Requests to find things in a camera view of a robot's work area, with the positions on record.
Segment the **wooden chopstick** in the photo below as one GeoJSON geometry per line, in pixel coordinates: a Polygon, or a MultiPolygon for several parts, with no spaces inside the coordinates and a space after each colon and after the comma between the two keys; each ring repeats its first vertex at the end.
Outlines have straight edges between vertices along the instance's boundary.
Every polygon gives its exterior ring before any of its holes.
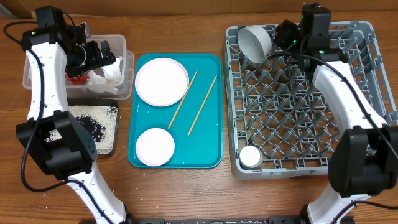
{"type": "Polygon", "coordinates": [[[174,120],[177,117],[178,112],[180,111],[180,108],[182,107],[182,104],[185,101],[185,98],[186,98],[186,96],[187,96],[187,94],[188,94],[188,92],[189,92],[189,90],[190,90],[195,78],[196,78],[197,73],[198,73],[198,70],[195,71],[195,74],[194,74],[193,78],[191,79],[191,81],[190,81],[190,83],[188,85],[186,93],[184,94],[183,98],[180,100],[180,103],[179,103],[177,109],[175,110],[175,113],[174,113],[174,115],[173,115],[173,117],[172,117],[172,119],[171,119],[171,121],[170,121],[170,123],[168,125],[168,129],[171,129],[171,127],[172,127],[172,125],[174,123],[174,120]]]}
{"type": "Polygon", "coordinates": [[[210,85],[210,87],[209,87],[209,89],[208,89],[208,91],[207,91],[207,93],[206,93],[206,96],[205,96],[205,98],[204,98],[204,100],[203,100],[203,102],[202,102],[202,104],[201,104],[201,106],[200,106],[200,109],[198,110],[198,112],[197,112],[197,114],[196,114],[196,116],[195,116],[195,119],[193,120],[193,123],[192,123],[192,125],[190,126],[190,129],[189,129],[189,131],[188,131],[188,133],[187,133],[187,136],[191,135],[191,132],[192,132],[194,126],[195,126],[196,123],[197,123],[198,117],[199,117],[199,115],[200,115],[200,113],[201,113],[201,111],[202,111],[202,109],[203,109],[203,107],[204,107],[204,105],[205,105],[205,103],[206,103],[206,101],[207,101],[207,99],[208,99],[208,97],[209,97],[209,95],[210,95],[212,89],[213,89],[213,86],[214,86],[214,84],[215,84],[215,82],[216,82],[216,79],[217,79],[217,75],[214,77],[214,79],[213,79],[213,81],[212,81],[212,83],[211,83],[211,85],[210,85]]]}

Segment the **white rice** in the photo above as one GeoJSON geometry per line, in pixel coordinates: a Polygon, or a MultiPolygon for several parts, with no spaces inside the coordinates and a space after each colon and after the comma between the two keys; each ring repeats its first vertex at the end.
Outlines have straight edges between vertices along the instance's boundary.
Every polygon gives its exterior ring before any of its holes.
{"type": "Polygon", "coordinates": [[[95,140],[98,155],[108,155],[114,149],[118,108],[116,106],[70,106],[71,114],[95,140]]]}

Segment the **white paper cup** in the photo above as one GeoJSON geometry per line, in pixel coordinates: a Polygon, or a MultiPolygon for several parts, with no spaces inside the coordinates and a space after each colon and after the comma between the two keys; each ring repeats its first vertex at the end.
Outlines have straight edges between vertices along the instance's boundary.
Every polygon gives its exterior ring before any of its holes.
{"type": "Polygon", "coordinates": [[[261,167],[263,156],[255,146],[245,146],[239,152],[239,162],[243,169],[257,170],[261,167]]]}

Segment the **grey dishwasher rack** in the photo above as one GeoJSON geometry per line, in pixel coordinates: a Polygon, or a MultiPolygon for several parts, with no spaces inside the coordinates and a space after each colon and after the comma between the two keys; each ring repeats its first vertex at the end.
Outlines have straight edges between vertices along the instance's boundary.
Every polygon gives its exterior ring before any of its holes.
{"type": "MultiPolygon", "coordinates": [[[[260,64],[249,61],[240,51],[238,31],[237,26],[227,28],[224,54],[233,176],[252,180],[325,175],[339,130],[324,97],[282,57],[260,64]],[[259,169],[241,167],[239,152],[245,146],[261,151],[259,169]]],[[[397,109],[372,24],[332,22],[329,36],[331,46],[348,55],[354,79],[370,105],[395,126],[397,109]]]]}

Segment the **large white plate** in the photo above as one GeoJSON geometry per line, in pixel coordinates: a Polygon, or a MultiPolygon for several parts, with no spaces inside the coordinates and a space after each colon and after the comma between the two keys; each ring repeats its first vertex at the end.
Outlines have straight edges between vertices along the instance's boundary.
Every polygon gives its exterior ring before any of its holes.
{"type": "Polygon", "coordinates": [[[155,58],[138,71],[135,89],[139,98],[151,106],[170,106],[181,100],[188,90],[186,68],[171,58],[155,58]]]}

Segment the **red foil wrapper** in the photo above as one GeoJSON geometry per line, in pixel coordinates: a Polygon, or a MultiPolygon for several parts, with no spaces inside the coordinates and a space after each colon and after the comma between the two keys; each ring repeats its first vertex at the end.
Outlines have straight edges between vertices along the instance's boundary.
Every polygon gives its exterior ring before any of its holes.
{"type": "Polygon", "coordinates": [[[68,73],[65,74],[65,78],[73,85],[84,85],[90,79],[88,75],[69,77],[68,73]]]}

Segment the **white napkin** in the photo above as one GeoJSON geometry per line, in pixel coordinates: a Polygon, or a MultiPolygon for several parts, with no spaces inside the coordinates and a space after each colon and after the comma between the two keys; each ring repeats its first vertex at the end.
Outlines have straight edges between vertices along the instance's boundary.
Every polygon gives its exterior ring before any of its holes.
{"type": "Polygon", "coordinates": [[[88,89],[95,93],[112,93],[117,94],[118,89],[114,86],[122,77],[120,64],[122,57],[117,57],[116,61],[107,66],[101,67],[103,75],[98,75],[94,70],[88,72],[88,89]]]}

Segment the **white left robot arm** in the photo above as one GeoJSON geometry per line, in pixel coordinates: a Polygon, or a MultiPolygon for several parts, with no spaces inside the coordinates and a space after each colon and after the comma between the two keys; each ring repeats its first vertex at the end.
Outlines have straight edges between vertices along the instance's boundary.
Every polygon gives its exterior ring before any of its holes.
{"type": "Polygon", "coordinates": [[[96,223],[132,223],[133,216],[109,188],[97,165],[95,140],[71,114],[66,77],[111,65],[106,41],[88,41],[87,26],[76,25],[61,9],[35,11],[35,28],[18,41],[30,64],[31,103],[27,121],[16,126],[24,157],[67,185],[82,199],[96,223]]]}

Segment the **small white plate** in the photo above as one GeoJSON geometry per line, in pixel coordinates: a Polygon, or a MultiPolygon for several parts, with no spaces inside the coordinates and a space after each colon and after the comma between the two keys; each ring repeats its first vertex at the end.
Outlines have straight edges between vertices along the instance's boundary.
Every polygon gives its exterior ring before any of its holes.
{"type": "Polygon", "coordinates": [[[157,167],[166,164],[173,156],[175,142],[172,135],[161,128],[144,131],[136,141],[136,154],[145,165],[157,167]]]}

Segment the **clear plastic bin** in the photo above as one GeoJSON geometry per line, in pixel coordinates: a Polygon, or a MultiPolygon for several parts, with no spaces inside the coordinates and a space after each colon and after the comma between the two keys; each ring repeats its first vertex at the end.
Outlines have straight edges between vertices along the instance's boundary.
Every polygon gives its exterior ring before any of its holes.
{"type": "Polygon", "coordinates": [[[108,98],[128,99],[132,90],[130,77],[130,60],[132,52],[126,50],[126,40],[123,35],[92,35],[89,39],[98,44],[106,40],[114,56],[122,57],[120,71],[122,77],[114,84],[117,94],[95,93],[88,85],[73,85],[66,78],[67,55],[58,42],[33,45],[26,50],[23,86],[32,90],[31,100],[38,100],[41,95],[46,101],[66,103],[69,98],[108,98]]]}

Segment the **black rectangular tray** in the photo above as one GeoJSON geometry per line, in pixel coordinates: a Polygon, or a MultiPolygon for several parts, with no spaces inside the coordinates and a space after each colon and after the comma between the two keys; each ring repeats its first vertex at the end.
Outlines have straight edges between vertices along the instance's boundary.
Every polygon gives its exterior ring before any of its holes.
{"type": "Polygon", "coordinates": [[[119,105],[110,99],[68,99],[71,114],[92,135],[100,157],[115,150],[119,122],[119,105]]]}

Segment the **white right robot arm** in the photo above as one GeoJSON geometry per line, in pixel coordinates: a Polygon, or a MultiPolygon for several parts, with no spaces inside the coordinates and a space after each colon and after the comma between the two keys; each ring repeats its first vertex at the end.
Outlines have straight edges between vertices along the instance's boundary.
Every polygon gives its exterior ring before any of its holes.
{"type": "Polygon", "coordinates": [[[318,3],[302,8],[299,24],[276,29],[277,56],[292,57],[323,95],[341,138],[328,162],[329,183],[303,207],[297,223],[353,223],[345,215],[397,183],[397,128],[389,126],[355,82],[348,55],[330,46],[331,12],[318,3]]]}

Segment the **teal serving tray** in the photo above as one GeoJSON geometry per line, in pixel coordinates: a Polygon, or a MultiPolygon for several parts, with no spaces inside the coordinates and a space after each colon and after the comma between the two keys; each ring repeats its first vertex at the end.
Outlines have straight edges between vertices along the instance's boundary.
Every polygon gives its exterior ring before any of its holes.
{"type": "Polygon", "coordinates": [[[172,135],[175,142],[174,154],[163,165],[164,168],[210,169],[217,166],[223,155],[223,77],[219,58],[213,54],[152,53],[141,56],[136,67],[140,69],[155,58],[172,58],[180,62],[186,68],[190,81],[196,70],[198,73],[171,129],[168,129],[168,125],[179,103],[156,107],[142,101],[137,93],[133,95],[127,150],[130,163],[136,167],[146,167],[137,157],[136,141],[144,131],[162,128],[172,135]],[[191,135],[187,136],[216,75],[216,82],[197,123],[191,135]]]}

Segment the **grey bowl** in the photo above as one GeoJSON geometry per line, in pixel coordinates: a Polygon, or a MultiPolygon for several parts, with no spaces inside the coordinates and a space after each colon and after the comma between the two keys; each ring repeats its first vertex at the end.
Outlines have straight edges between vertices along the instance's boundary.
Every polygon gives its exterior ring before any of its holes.
{"type": "Polygon", "coordinates": [[[271,37],[261,26],[240,29],[237,39],[240,50],[253,63],[261,63],[271,52],[271,37]]]}

